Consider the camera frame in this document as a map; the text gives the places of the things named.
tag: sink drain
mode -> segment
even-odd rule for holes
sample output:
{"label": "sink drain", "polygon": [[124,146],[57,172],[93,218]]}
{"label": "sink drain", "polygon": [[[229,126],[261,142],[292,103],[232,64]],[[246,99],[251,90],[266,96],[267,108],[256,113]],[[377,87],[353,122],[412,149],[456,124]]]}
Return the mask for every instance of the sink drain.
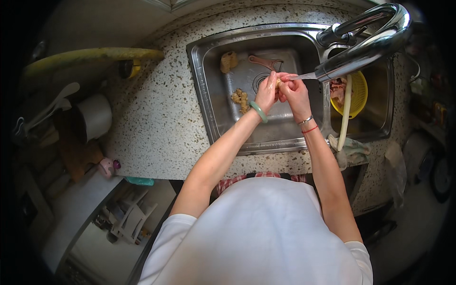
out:
{"label": "sink drain", "polygon": [[254,81],[252,82],[252,88],[255,91],[255,94],[258,92],[258,86],[259,84],[266,79],[266,77],[269,76],[269,73],[260,73],[258,74],[255,78]]}

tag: yellow hose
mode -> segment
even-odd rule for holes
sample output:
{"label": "yellow hose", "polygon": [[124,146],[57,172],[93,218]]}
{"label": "yellow hose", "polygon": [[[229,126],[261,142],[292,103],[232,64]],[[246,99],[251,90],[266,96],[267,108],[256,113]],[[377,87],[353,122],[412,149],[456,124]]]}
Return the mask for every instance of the yellow hose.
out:
{"label": "yellow hose", "polygon": [[160,61],[164,53],[158,50],[129,47],[88,48],[72,52],[59,53],[27,65],[23,78],[50,73],[76,65],[92,62],[109,62],[128,59],[152,59]]}

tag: jade bangle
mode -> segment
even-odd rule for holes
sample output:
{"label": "jade bangle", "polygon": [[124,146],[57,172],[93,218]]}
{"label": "jade bangle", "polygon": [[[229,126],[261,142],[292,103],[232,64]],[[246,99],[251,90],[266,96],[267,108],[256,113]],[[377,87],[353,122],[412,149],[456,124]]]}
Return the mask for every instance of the jade bangle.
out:
{"label": "jade bangle", "polygon": [[255,109],[255,111],[257,111],[258,115],[261,117],[261,119],[263,120],[263,123],[267,123],[268,122],[268,117],[266,117],[266,114],[263,112],[263,110],[258,106],[258,104],[256,104],[254,101],[250,101],[249,102],[249,105],[252,106],[252,108]]}

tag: red checkered cloth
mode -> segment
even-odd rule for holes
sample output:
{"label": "red checkered cloth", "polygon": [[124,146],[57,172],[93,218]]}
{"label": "red checkered cloth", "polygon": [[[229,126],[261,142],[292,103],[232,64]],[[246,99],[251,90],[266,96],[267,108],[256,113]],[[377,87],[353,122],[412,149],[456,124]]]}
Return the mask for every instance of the red checkered cloth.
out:
{"label": "red checkered cloth", "polygon": [[[255,173],[255,177],[277,177],[280,178],[279,173],[274,173],[274,172],[258,172]],[[220,182],[217,184],[216,189],[217,189],[217,194],[220,196],[225,189],[233,185],[234,183],[241,181],[243,179],[247,178],[247,175],[239,175],[234,178],[229,178],[229,179],[222,179]],[[299,175],[291,175],[291,181],[294,182],[303,182],[306,183],[306,177],[304,174],[299,174]]]}

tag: speckled granite countertop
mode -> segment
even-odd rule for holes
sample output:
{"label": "speckled granite countertop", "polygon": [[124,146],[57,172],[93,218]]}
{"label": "speckled granite countertop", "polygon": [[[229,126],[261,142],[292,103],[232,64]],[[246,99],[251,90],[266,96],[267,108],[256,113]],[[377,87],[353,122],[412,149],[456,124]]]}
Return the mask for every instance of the speckled granite countertop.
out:
{"label": "speckled granite countertop", "polygon": [[[113,125],[103,137],[105,153],[119,159],[119,175],[156,179],[185,179],[209,147],[188,63],[186,45],[226,30],[258,24],[346,21],[364,9],[330,0],[249,0],[213,5],[181,17],[145,39],[139,47],[165,52],[160,63],[144,62],[139,75],[120,80],[116,68],[108,76],[104,93],[113,107]],[[404,99],[406,75],[395,59],[396,98],[389,140],[405,139]],[[388,140],[372,143],[373,153],[358,195],[355,214],[389,198],[384,190],[383,154]],[[302,174],[311,172],[307,151],[237,156],[226,176],[258,171]]]}

